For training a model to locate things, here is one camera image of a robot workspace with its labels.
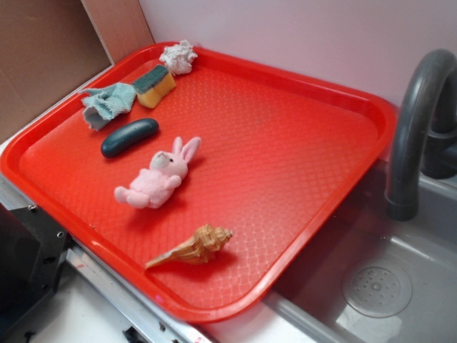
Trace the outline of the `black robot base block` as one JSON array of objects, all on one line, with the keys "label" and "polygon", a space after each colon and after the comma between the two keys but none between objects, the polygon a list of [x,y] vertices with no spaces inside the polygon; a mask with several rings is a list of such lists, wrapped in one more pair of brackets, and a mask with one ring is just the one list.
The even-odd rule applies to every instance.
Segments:
[{"label": "black robot base block", "polygon": [[1,338],[57,290],[67,231],[43,209],[1,206]]}]

